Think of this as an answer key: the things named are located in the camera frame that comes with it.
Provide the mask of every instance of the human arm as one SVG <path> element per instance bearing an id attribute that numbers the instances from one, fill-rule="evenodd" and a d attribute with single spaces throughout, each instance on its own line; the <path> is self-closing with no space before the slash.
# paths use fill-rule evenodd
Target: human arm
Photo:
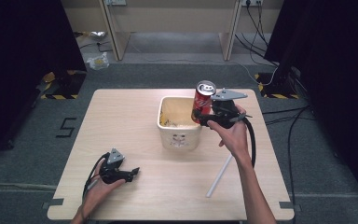
<path id="1" fill-rule="evenodd" d="M 100 173 L 101 164 L 104 160 L 101 160 L 97 167 L 95 168 L 95 173 Z M 84 223 L 84 221 L 87 219 L 87 217 L 90 216 L 92 211 L 95 210 L 95 208 L 103 202 L 103 200 L 109 195 L 114 189 L 120 187 L 122 184 L 124 184 L 126 181 L 124 179 L 119 179 L 118 181 L 112 183 L 112 184 L 105 184 L 101 177 L 96 175 L 91 179 L 90 183 L 95 182 L 95 185 L 87 192 L 85 199 L 83 200 L 83 203 L 79 206 L 77 209 L 77 212 L 74 216 L 74 218 L 71 221 L 71 224 L 81 224 Z"/>
<path id="2" fill-rule="evenodd" d="M 241 113 L 245 113 L 243 108 L 239 106 L 237 108 Z M 248 152 L 245 123 L 238 121 L 230 129 L 225 129 L 211 120 L 208 121 L 208 125 L 222 138 L 219 146 L 226 146 L 237 162 L 248 222 L 276 223 L 275 217 L 258 184 L 255 170 L 252 167 L 251 157 Z"/>

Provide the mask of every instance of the person's right hand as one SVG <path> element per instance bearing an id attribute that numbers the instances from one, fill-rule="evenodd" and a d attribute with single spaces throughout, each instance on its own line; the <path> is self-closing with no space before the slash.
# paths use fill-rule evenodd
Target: person's right hand
<path id="1" fill-rule="evenodd" d="M 241 114 L 246 114 L 246 110 L 236 105 Z M 218 123 L 208 120 L 208 125 L 215 130 L 222 140 L 219 146 L 226 146 L 234 158 L 244 157 L 250 159 L 248 152 L 247 128 L 243 121 L 237 121 L 230 129 L 225 129 Z"/>

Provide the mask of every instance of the wooden table top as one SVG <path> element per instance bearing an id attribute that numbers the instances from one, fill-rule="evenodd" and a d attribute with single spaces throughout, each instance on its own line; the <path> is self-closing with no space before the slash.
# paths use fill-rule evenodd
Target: wooden table top
<path id="1" fill-rule="evenodd" d="M 269 206 L 278 220 L 288 220 L 290 202 L 260 106 L 252 90 L 231 89 L 248 94 L 234 102 L 253 116 L 255 172 Z M 235 160 L 231 160 L 212 197 L 206 194 L 229 152 L 219 147 L 220 137 L 203 127 L 194 150 L 166 149 L 158 129 L 158 108 L 164 96 L 194 96 L 195 90 L 97 90 L 78 132 L 53 199 L 48 217 L 72 219 L 83 187 L 95 162 L 115 147 L 126 159 L 120 170 L 140 167 L 140 173 L 112 194 L 92 214 L 98 220 L 245 220 L 241 182 Z"/>

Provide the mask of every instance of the human hand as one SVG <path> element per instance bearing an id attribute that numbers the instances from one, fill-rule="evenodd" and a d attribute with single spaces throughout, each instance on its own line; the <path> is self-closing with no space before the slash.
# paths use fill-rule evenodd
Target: human hand
<path id="1" fill-rule="evenodd" d="M 84 220 L 92 213 L 92 211 L 105 200 L 109 193 L 126 182 L 125 179 L 119 179 L 112 184 L 105 184 L 101 177 L 98 175 L 98 173 L 100 173 L 103 161 L 104 159 L 102 159 L 95 168 L 95 172 L 93 174 L 94 177 L 91 179 L 89 185 L 93 186 L 87 192 L 82 205 L 77 210 L 77 213 L 71 223 L 83 223 Z"/>
<path id="2" fill-rule="evenodd" d="M 246 110 L 236 105 L 241 114 L 246 114 Z M 247 128 L 243 121 L 237 121 L 231 128 L 226 129 L 220 126 L 218 123 L 208 120 L 208 126 L 215 130 L 222 140 L 219 146 L 226 146 L 231 152 L 234 158 L 246 158 L 250 159 L 248 152 L 248 140 L 247 140 Z"/>

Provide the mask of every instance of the beige plastic bin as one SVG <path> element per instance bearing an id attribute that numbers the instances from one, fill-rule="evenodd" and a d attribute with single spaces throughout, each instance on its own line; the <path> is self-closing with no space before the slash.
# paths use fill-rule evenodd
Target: beige plastic bin
<path id="1" fill-rule="evenodd" d="M 191 119 L 192 97 L 165 96 L 158 111 L 162 145 L 167 149 L 192 150 L 200 142 L 201 126 Z"/>

